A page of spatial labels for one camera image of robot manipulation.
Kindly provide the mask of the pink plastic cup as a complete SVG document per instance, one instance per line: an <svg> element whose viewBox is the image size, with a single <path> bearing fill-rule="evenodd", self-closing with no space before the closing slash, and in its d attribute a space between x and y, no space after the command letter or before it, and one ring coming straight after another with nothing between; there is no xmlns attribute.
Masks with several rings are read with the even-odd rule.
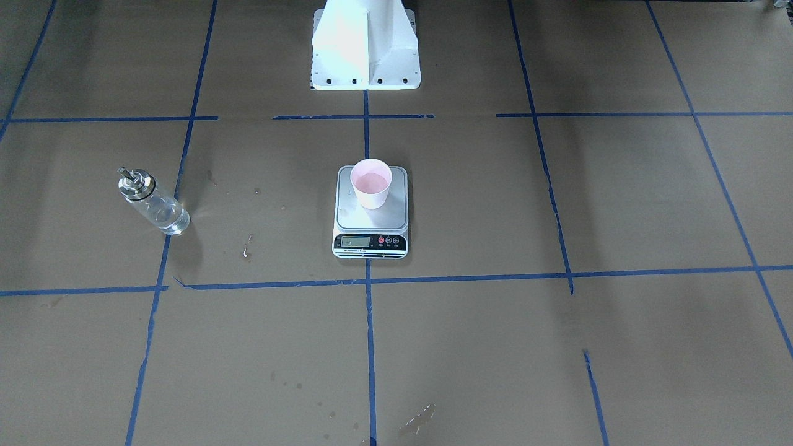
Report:
<svg viewBox="0 0 793 446"><path fill-rule="evenodd" d="M377 209L387 200L393 172L381 160L361 160L354 164L349 181L359 205L366 209Z"/></svg>

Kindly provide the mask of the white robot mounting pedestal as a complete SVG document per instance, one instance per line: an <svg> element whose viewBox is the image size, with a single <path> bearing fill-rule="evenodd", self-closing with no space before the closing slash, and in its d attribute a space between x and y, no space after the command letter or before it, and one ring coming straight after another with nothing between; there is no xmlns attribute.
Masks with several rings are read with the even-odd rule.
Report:
<svg viewBox="0 0 793 446"><path fill-rule="evenodd" d="M413 90L422 84L416 14L402 1L328 1L313 14L312 88Z"/></svg>

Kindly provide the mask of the silver digital kitchen scale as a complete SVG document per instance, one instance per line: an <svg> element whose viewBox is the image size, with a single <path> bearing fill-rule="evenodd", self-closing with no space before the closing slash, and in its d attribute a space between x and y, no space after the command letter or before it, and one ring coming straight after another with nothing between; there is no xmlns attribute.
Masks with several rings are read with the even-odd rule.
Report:
<svg viewBox="0 0 793 446"><path fill-rule="evenodd" d="M355 195L352 165L339 169L331 252L338 258L402 259L409 252L408 175L390 167L393 175L382 206L368 209Z"/></svg>

